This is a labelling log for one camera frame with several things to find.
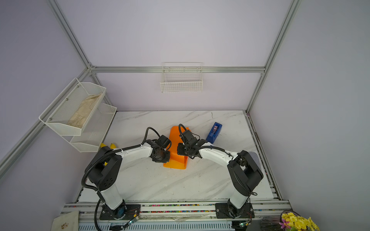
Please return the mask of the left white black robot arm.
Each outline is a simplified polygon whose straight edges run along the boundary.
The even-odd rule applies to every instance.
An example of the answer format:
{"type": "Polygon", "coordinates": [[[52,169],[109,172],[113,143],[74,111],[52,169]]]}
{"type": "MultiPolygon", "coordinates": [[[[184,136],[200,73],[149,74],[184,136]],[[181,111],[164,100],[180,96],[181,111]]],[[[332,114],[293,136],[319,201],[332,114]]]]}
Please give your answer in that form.
{"type": "Polygon", "coordinates": [[[162,135],[158,139],[145,140],[143,144],[125,148],[102,147],[86,167],[81,184],[84,188],[94,190],[110,210],[123,210],[124,199],[116,186],[122,163],[143,158],[151,158],[155,163],[167,163],[171,157],[171,146],[171,141],[162,135]]]}

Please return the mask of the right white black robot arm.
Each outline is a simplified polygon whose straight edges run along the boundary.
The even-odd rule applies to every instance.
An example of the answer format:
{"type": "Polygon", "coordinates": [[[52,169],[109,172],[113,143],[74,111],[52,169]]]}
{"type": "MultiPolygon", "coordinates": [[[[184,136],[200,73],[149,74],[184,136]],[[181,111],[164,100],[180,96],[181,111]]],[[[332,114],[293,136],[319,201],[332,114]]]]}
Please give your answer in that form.
{"type": "Polygon", "coordinates": [[[177,146],[177,153],[190,159],[196,157],[213,161],[226,167],[234,186],[234,192],[226,203],[216,204],[219,213],[227,218],[241,218],[250,212],[250,197],[257,196],[254,190],[264,178],[260,164],[252,155],[253,152],[230,152],[213,146],[204,139],[197,139],[195,135],[182,124],[178,126],[181,142],[177,146]]]}

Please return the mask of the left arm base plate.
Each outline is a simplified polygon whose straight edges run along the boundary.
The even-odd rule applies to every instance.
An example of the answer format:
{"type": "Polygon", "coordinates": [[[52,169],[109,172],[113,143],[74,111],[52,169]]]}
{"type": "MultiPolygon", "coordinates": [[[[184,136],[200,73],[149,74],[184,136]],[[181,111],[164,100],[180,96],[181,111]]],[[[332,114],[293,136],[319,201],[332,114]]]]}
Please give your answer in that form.
{"type": "Polygon", "coordinates": [[[131,220],[139,216],[141,210],[140,204],[128,204],[119,206],[116,210],[111,210],[107,205],[102,205],[100,220],[131,220]]]}

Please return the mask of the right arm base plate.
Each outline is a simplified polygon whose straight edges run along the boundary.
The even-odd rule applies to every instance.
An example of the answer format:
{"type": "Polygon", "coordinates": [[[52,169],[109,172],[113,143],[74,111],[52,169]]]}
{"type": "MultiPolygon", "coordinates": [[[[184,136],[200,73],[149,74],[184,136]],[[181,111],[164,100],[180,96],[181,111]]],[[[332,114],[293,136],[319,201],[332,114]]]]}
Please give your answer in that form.
{"type": "Polygon", "coordinates": [[[252,219],[255,217],[252,204],[248,202],[246,202],[241,208],[236,208],[231,203],[216,203],[215,210],[217,218],[252,219]]]}

